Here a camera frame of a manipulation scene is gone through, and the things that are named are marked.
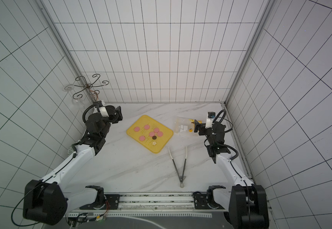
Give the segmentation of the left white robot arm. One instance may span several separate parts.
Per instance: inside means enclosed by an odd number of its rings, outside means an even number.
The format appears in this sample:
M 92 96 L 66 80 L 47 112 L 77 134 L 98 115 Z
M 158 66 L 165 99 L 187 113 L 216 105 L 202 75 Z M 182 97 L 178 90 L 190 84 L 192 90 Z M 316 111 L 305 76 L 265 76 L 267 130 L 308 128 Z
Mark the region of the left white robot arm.
M 112 124 L 122 121 L 121 107 L 105 105 L 96 101 L 82 114 L 86 130 L 82 138 L 73 143 L 71 151 L 57 168 L 40 180 L 31 180 L 25 187 L 23 218 L 33 221 L 33 225 L 57 224 L 67 213 L 85 205 L 101 208 L 106 205 L 104 189 L 88 185 L 83 191 L 64 193 L 72 178 L 106 143 L 106 136 Z

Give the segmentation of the clear resealable zip bag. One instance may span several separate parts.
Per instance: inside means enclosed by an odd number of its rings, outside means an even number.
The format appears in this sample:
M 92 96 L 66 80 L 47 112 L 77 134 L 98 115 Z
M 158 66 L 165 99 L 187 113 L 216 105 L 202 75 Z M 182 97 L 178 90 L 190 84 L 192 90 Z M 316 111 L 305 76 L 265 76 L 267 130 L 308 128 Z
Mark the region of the clear resealable zip bag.
M 176 116 L 174 119 L 173 131 L 177 134 L 198 136 L 197 132 L 194 132 L 195 120 L 191 118 L 184 118 Z

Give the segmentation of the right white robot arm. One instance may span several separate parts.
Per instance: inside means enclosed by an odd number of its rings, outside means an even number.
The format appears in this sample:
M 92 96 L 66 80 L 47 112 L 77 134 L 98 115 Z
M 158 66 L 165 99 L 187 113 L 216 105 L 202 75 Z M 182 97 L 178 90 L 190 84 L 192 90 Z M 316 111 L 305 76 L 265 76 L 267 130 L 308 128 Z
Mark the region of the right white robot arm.
M 226 114 L 226 110 L 209 112 L 205 123 L 194 121 L 194 132 L 206 137 L 204 144 L 209 157 L 232 182 L 230 189 L 224 186 L 207 189 L 208 207 L 227 210 L 227 221 L 235 229 L 267 229 L 269 213 L 265 189 L 244 174 L 235 163 L 239 152 L 225 144 L 225 134 L 232 131 L 222 124 Z

